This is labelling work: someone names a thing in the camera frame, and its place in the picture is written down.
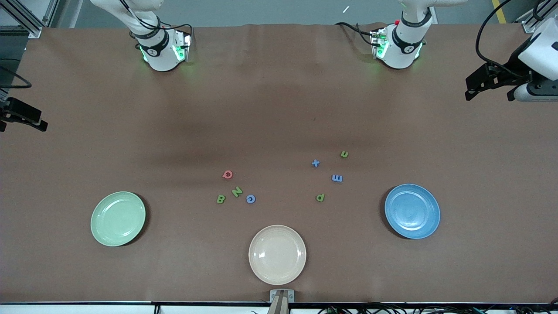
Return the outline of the green plate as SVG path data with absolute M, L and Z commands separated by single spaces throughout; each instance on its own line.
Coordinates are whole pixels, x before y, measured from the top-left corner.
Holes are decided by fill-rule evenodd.
M 94 239 L 104 246 L 124 246 L 140 234 L 146 218 L 145 203 L 138 195 L 117 191 L 96 205 L 90 219 L 90 230 Z

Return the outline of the blue plate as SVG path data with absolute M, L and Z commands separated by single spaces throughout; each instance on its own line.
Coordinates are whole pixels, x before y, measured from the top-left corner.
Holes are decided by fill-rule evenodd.
M 435 233 L 441 210 L 434 195 L 416 184 L 401 184 L 385 197 L 384 215 L 392 230 L 409 240 L 425 239 Z

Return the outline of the brown table mat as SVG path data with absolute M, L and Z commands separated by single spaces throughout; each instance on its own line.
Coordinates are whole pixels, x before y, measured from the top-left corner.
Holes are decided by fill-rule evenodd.
M 159 73 L 124 29 L 44 30 L 10 94 L 48 130 L 0 133 L 0 302 L 266 299 L 248 247 L 270 225 L 305 241 L 301 302 L 558 297 L 558 103 L 467 101 L 477 31 L 436 24 L 393 70 L 339 26 L 197 28 L 191 62 Z M 401 184 L 438 201 L 433 235 L 389 226 Z M 117 191 L 147 217 L 112 248 L 90 220 Z

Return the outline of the white table edge strip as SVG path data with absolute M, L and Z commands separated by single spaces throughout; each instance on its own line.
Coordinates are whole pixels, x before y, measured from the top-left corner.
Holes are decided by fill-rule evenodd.
M 0 303 L 0 314 L 267 314 L 269 301 L 80 301 Z M 558 314 L 548 303 L 295 302 L 290 314 Z

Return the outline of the beige plate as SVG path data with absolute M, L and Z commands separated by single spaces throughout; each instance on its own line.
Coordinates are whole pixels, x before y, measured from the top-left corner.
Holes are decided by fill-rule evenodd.
M 307 248 L 302 236 L 284 225 L 261 229 L 248 249 L 248 261 L 255 276 L 273 286 L 293 282 L 303 272 L 306 260 Z

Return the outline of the aluminium frame profile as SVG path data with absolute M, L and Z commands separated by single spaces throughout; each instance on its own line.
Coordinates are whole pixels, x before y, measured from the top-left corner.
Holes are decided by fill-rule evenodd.
M 26 31 L 39 38 L 52 24 L 60 0 L 0 0 L 0 31 Z
M 555 0 L 536 0 L 533 8 L 516 18 L 514 23 L 520 24 L 524 33 L 533 33 L 553 11 L 554 2 Z

